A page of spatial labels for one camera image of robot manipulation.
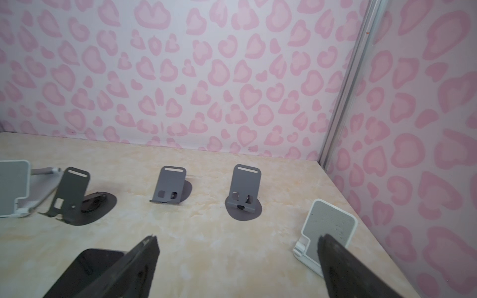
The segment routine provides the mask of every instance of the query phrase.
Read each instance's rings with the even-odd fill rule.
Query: marble tabletop
[[[28,217],[0,218],[2,297],[42,297],[83,250],[128,251],[147,235],[157,236],[161,251],[150,297],[328,297],[324,280],[292,253],[317,198],[358,218],[351,253],[403,297],[419,297],[313,161],[13,133],[0,133],[0,159],[83,169],[91,175],[87,194],[118,200],[85,226],[38,214],[52,195]],[[231,218],[224,204],[236,164],[262,172],[263,212],[247,222]],[[179,206],[149,202],[164,165],[186,168],[193,185]]]

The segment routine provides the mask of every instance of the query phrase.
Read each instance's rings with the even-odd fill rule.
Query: table
[[[358,218],[351,253],[403,297],[419,297],[313,161],[13,133],[0,133],[0,159],[83,169],[91,175],[87,194],[118,199],[85,226],[38,214],[52,195],[29,217],[1,218],[2,297],[42,297],[83,250],[129,251],[147,235],[157,236],[161,250],[150,297],[328,297],[324,280],[292,253],[316,198]],[[232,219],[224,204],[236,164],[262,172],[263,212],[247,222]],[[149,202],[164,165],[191,176],[192,194],[180,206]]]

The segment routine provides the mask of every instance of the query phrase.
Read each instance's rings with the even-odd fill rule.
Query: patterned wallpaper
[[[477,297],[477,1],[393,0],[328,169],[423,297]]]
[[[7,131],[316,160],[367,0],[2,0]]]

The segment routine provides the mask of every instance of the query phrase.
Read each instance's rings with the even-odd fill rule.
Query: beige marble surface
[[[316,162],[38,135],[0,133],[0,159],[88,171],[88,193],[116,207],[86,226],[32,214],[0,219],[0,296],[42,297],[87,248],[128,251],[156,235],[160,256],[150,297],[328,297],[324,280],[292,249],[316,198],[359,218]],[[260,168],[263,213],[240,222],[225,210],[233,167]],[[193,178],[180,206],[150,203],[164,165]],[[50,196],[37,211],[45,212]],[[349,250],[403,297],[419,297],[361,220]]]

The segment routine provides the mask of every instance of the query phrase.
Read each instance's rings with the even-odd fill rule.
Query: wall
[[[4,0],[0,119],[27,134],[316,160],[366,5]]]
[[[477,297],[477,2],[391,1],[329,176],[423,297]]]

